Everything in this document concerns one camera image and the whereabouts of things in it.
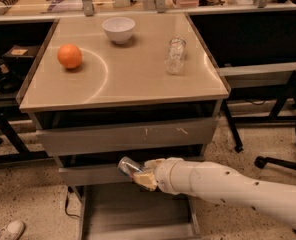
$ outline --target bowl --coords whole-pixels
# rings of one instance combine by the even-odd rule
[[[124,44],[132,37],[136,23],[126,17],[115,17],[105,20],[102,23],[108,38],[116,44]]]

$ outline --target speckled floor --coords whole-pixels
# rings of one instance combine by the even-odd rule
[[[23,132],[21,137],[30,148],[42,149],[34,134],[29,133],[33,130],[29,121],[14,127]],[[296,137],[292,124],[247,125],[238,128],[244,143],[243,152],[235,152],[227,121],[221,116],[205,159],[228,165],[256,179],[296,184],[296,172],[292,170],[274,165],[261,170],[253,165],[259,155],[296,161]],[[0,153],[7,148],[9,145],[5,140],[0,146]],[[21,219],[26,224],[22,240],[77,239],[79,219],[65,214],[66,195],[67,187],[53,160],[0,166],[0,228],[15,219]],[[79,214],[81,206],[76,196],[69,194],[69,200],[68,212]],[[215,205],[203,200],[195,202],[204,240],[296,239],[290,227],[251,209]]]

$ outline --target shoe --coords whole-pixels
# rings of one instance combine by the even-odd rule
[[[0,230],[0,240],[18,240],[24,230],[25,224],[21,220],[15,220]]]

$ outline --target white robotic arm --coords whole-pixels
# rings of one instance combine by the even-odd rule
[[[216,204],[244,206],[296,229],[296,186],[260,181],[213,162],[181,158],[147,161],[144,167],[124,158],[118,166],[150,190],[183,193]]]

